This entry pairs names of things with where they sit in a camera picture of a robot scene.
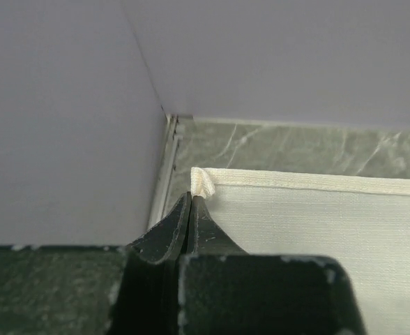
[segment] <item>gray marble surface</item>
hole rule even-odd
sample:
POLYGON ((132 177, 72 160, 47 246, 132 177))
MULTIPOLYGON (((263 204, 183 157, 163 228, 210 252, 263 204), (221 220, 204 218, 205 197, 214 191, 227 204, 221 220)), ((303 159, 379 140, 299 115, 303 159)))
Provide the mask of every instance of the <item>gray marble surface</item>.
POLYGON ((165 211, 190 189, 190 168, 271 170, 410 179, 410 131, 231 124, 179 119, 165 211))

